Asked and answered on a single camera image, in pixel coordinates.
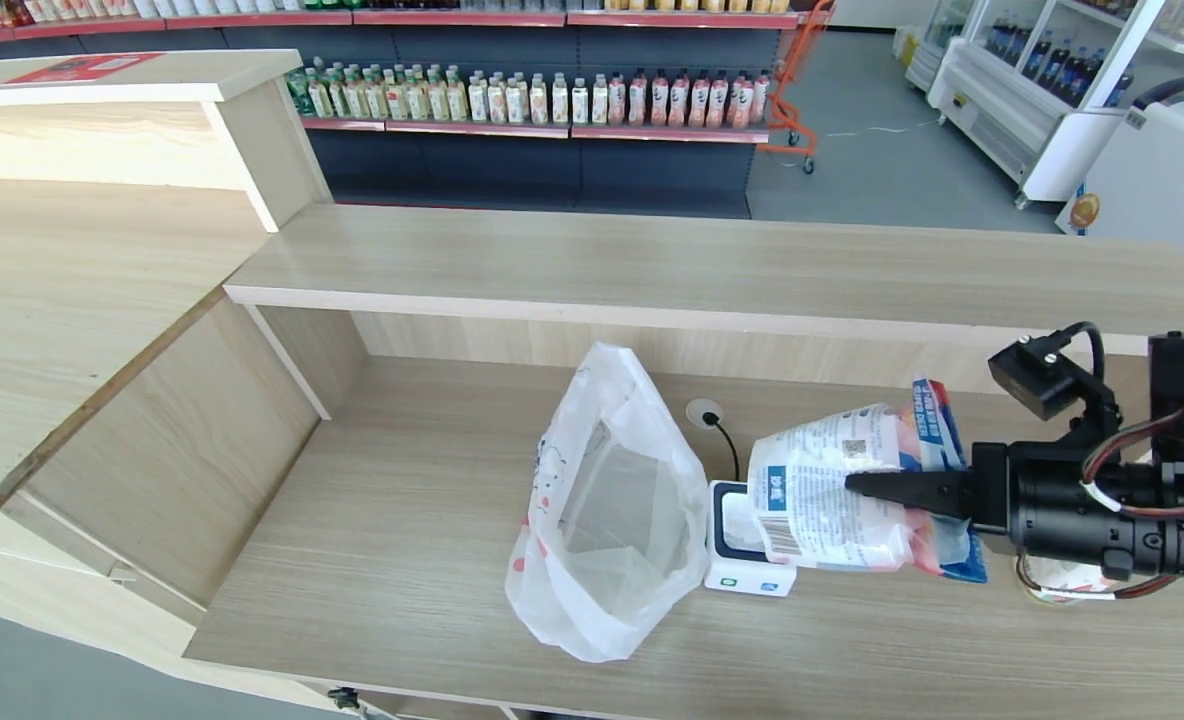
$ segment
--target display fridge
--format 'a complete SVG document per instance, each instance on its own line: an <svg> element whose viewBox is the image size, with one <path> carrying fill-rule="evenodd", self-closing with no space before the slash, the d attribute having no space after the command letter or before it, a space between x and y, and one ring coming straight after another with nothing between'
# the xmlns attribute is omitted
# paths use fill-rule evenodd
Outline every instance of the display fridge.
<svg viewBox="0 0 1184 720"><path fill-rule="evenodd" d="M939 63L948 51L948 41L966 28L973 6L974 0L939 0L935 4L934 13L929 14L929 22L926 22L921 45L916 46L908 64L906 77L913 86L929 91L929 84L939 72Z"/></svg>
<svg viewBox="0 0 1184 720"><path fill-rule="evenodd" d="M1184 0L977 0L926 94L1018 185L1066 201L1141 88L1184 77Z"/></svg>

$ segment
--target snack bag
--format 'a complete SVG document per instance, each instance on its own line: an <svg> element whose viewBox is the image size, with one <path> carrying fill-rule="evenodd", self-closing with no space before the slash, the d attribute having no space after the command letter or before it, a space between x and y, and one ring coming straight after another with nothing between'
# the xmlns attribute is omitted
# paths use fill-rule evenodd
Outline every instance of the snack bag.
<svg viewBox="0 0 1184 720"><path fill-rule="evenodd" d="M772 562L803 568L893 571L987 581L969 521L931 515L845 489L861 471L966 469L942 384L918 378L912 403L831 414L758 439L748 497Z"/></svg>

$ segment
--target checkout counter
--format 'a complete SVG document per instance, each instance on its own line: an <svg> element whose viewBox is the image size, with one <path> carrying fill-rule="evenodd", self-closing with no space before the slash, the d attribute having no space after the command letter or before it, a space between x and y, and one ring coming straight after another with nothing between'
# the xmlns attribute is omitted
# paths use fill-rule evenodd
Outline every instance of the checkout counter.
<svg viewBox="0 0 1184 720"><path fill-rule="evenodd" d="M388 716L1184 715L1184 581L1041 606L993 580L697 589L632 660L504 598L533 448L597 340L755 438L947 384L963 441L1048 439L987 377L1092 319L1127 420L1184 251L1023 233L332 204L292 51L60 86L0 63L0 615L185 679ZM716 433L680 422L708 477Z"/></svg>

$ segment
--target gray floor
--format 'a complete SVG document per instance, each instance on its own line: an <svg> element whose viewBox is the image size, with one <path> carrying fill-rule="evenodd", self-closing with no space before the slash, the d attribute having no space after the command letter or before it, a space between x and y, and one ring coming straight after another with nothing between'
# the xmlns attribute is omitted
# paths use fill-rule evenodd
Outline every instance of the gray floor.
<svg viewBox="0 0 1184 720"><path fill-rule="evenodd" d="M909 90L889 36L830 33L792 101L821 135L817 169L758 156L748 199L770 220L1054 232L1054 206L1014 208L1014 184ZM117 656L0 621L0 720L324 720L308 711L181 682Z"/></svg>

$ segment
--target white plastic bag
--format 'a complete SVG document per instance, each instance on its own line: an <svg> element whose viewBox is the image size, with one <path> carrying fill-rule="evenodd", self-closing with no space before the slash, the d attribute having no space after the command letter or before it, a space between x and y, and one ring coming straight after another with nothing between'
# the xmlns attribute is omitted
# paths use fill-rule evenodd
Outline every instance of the white plastic bag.
<svg viewBox="0 0 1184 720"><path fill-rule="evenodd" d="M707 478L650 375L597 343L538 443L506 592L545 644L625 660L707 571Z"/></svg>

